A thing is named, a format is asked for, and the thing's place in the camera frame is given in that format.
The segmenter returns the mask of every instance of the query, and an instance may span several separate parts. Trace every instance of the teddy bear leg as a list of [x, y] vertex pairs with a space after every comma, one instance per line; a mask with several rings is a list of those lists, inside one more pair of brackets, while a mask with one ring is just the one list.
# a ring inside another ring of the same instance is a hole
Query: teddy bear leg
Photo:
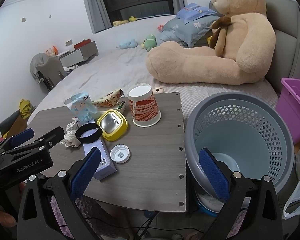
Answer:
[[209, 47], [196, 47], [186, 49], [181, 47], [178, 43], [174, 41], [166, 41], [162, 43], [159, 48], [169, 48], [178, 53], [183, 53], [185, 55], [194, 55], [194, 56], [215, 56], [215, 50]]
[[154, 78], [164, 83], [221, 83], [240, 85], [260, 80], [255, 73], [242, 71], [237, 63], [216, 56], [194, 56], [165, 47], [153, 48], [146, 66]]

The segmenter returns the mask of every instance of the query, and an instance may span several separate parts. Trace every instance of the red and white paper bucket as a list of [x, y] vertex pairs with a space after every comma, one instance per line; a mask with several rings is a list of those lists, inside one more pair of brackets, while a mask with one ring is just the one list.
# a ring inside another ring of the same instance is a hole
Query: red and white paper bucket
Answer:
[[135, 125], [149, 127], [159, 122], [161, 113], [149, 84], [135, 85], [127, 94]]

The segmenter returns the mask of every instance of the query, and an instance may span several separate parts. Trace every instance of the metal pin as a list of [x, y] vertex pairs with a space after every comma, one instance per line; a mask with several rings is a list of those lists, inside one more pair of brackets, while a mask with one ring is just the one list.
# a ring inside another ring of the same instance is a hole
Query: metal pin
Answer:
[[270, 181], [271, 181], [271, 178], [270, 178], [268, 175], [264, 176], [263, 179], [264, 179], [265, 181], [267, 181], [267, 182], [270, 182]]
[[62, 177], [64, 177], [66, 174], [67, 174], [66, 171], [59, 171], [58, 176], [62, 178]]
[[235, 178], [237, 178], [237, 179], [240, 179], [242, 175], [241, 175], [240, 172], [235, 171], [235, 172], [233, 173], [233, 176], [234, 176]]
[[29, 177], [29, 181], [33, 181], [33, 180], [35, 180], [35, 175], [34, 175], [34, 174], [32, 174], [32, 175]]

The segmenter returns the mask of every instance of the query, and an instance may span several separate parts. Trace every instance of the giant teddy bear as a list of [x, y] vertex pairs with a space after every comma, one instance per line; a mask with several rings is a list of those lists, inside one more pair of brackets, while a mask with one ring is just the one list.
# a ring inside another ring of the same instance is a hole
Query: giant teddy bear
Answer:
[[161, 82], [229, 85], [264, 79], [271, 65], [275, 33], [266, 18], [265, 0], [211, 0], [228, 26], [219, 24], [215, 49], [185, 49], [167, 41], [147, 55], [148, 71]]

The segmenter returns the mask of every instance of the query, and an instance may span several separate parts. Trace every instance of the human hand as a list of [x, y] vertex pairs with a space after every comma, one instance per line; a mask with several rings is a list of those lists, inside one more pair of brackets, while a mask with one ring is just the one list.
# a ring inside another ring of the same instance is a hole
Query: human hand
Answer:
[[[24, 182], [19, 183], [20, 196], [22, 196], [23, 191], [25, 190], [26, 184]], [[12, 215], [7, 214], [4, 211], [0, 211], [0, 224], [3, 227], [11, 228], [14, 227], [17, 222]]]

